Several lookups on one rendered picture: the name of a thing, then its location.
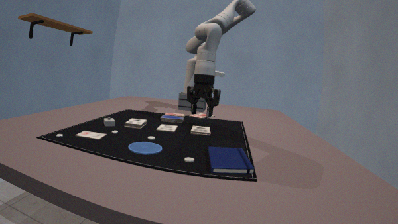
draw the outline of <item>tiled floor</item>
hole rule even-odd
[[[0,179],[0,224],[97,224]]]

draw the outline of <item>small white disc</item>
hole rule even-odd
[[[185,157],[184,160],[185,160],[185,162],[194,162],[195,161],[195,159],[192,157]]]

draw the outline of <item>blue disc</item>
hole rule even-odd
[[[129,150],[137,154],[152,155],[160,153],[162,151],[162,147],[151,142],[134,142],[129,145]]]

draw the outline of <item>brown tabletop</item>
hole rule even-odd
[[[154,170],[37,139],[125,109],[189,113],[177,100],[122,97],[0,120],[0,178],[98,223],[398,220],[398,189],[279,111],[214,108],[215,119],[243,121],[258,182]]]

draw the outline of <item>shelf bracket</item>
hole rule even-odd
[[[31,28],[29,29],[29,39],[33,38],[33,26],[38,23],[44,23],[44,20],[41,19],[39,21],[31,22]]]
[[[82,34],[83,32],[73,32],[73,33],[71,33],[70,34],[70,44],[69,44],[69,46],[71,46],[72,44],[73,44],[73,35],[75,35],[75,34]]]

